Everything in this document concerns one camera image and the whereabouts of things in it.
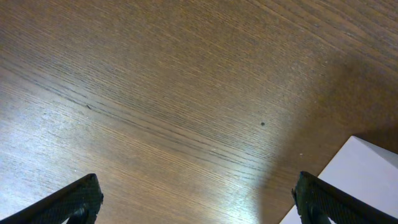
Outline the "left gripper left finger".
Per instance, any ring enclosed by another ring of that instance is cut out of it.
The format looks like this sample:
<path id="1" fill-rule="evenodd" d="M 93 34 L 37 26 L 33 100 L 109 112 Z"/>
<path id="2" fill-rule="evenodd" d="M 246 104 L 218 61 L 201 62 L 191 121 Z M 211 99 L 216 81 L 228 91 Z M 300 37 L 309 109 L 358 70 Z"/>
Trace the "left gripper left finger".
<path id="1" fill-rule="evenodd" d="M 96 174 L 88 174 L 1 223 L 94 223 L 103 203 Z"/>

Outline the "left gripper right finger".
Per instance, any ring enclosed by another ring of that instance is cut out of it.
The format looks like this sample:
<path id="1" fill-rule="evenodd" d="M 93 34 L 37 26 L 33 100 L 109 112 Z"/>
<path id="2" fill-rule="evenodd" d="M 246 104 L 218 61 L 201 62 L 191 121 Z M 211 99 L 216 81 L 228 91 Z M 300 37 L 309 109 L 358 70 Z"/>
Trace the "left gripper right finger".
<path id="1" fill-rule="evenodd" d="M 303 224 L 397 224 L 388 215 L 309 172 L 301 171 L 292 196 Z"/>

